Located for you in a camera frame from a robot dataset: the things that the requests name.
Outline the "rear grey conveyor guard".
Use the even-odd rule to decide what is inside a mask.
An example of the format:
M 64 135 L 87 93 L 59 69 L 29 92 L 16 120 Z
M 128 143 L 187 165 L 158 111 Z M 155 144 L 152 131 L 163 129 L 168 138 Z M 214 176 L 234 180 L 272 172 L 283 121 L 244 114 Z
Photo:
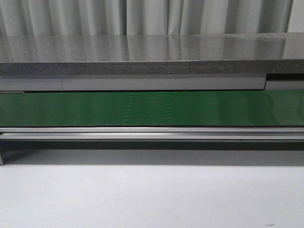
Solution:
M 2 92 L 145 91 L 145 90 L 287 90 L 302 89 L 304 75 L 184 74 L 184 75 L 53 75 L 1 76 Z

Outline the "green conveyor belt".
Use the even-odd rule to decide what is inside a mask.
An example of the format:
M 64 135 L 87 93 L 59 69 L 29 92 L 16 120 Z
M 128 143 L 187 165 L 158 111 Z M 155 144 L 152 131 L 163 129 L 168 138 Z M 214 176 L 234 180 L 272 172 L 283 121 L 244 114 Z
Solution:
M 2 127 L 303 125 L 303 90 L 2 93 Z

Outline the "grey stone slab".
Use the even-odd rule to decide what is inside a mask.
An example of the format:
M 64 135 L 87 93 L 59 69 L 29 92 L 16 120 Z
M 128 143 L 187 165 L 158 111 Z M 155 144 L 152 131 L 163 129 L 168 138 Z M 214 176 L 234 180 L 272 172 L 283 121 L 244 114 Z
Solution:
M 0 39 L 0 73 L 3 76 L 303 71 L 303 33 L 10 36 Z

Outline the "grey pleated curtain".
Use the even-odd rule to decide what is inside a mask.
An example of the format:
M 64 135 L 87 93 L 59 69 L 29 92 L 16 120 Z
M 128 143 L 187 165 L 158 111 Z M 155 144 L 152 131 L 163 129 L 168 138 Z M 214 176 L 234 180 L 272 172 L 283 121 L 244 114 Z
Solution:
M 290 0 L 3 0 L 2 36 L 286 32 Z

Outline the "front aluminium conveyor rail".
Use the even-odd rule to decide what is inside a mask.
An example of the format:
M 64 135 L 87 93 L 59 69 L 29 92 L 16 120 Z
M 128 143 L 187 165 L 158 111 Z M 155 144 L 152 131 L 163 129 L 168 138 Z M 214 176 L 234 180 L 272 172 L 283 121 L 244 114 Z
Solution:
M 302 126 L 2 127 L 1 140 L 303 140 Z

